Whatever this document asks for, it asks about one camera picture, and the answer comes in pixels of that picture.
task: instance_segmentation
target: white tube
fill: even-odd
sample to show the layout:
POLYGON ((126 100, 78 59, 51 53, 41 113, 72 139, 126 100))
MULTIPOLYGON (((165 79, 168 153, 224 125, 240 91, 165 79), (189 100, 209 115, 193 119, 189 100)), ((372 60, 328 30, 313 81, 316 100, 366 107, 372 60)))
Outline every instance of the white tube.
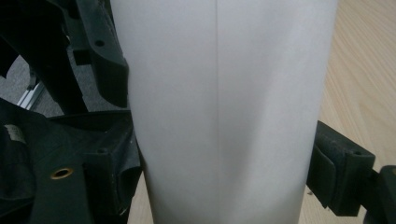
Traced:
POLYGON ((336 4, 112 1, 156 224, 298 222, 336 4))

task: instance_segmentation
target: white cylinder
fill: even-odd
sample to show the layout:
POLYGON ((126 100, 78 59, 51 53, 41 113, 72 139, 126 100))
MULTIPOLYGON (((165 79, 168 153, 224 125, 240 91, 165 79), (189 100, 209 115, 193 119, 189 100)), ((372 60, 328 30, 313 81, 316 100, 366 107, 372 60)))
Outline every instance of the white cylinder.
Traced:
POLYGON ((337 1, 111 3, 154 222, 297 223, 337 1))

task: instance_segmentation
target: gray carpet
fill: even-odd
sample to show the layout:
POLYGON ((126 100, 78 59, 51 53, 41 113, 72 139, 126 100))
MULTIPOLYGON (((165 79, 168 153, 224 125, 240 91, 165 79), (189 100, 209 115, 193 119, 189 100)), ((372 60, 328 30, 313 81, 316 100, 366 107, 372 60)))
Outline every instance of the gray carpet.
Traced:
MULTIPOLYGON (((70 51, 69 57, 76 79, 78 80, 78 85, 83 94, 83 100, 89 111, 128 109, 114 106, 103 99, 96 88, 91 66, 76 66, 70 51)), ((28 84, 29 65, 23 58, 18 57, 8 70, 7 78, 0 77, 0 97, 16 104, 22 97, 28 84)), ((48 118, 61 116, 63 114, 61 108, 52 100, 46 90, 43 90, 31 110, 43 114, 48 118)))

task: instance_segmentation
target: wood grain surface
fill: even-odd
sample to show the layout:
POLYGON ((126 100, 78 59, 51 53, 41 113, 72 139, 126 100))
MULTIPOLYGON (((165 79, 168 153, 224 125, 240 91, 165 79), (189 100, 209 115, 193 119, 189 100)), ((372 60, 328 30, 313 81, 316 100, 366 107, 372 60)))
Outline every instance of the wood grain surface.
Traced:
MULTIPOLYGON (((320 120, 373 152, 377 171, 396 164, 395 0, 339 1, 320 120)), ((299 223, 362 223, 364 209, 336 217, 308 192, 299 223)), ((144 178, 129 223, 152 223, 144 178)))

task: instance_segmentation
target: wooden table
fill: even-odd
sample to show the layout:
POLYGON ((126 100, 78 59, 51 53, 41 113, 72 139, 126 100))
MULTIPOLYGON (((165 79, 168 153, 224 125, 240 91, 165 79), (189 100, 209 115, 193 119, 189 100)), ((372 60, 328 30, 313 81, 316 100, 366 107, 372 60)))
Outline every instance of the wooden table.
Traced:
MULTIPOLYGON (((396 164, 396 1, 340 0, 320 120, 376 155, 375 169, 396 164)), ((305 190, 300 223, 362 223, 336 217, 305 190)), ((129 223, 151 224, 141 179, 129 223)))

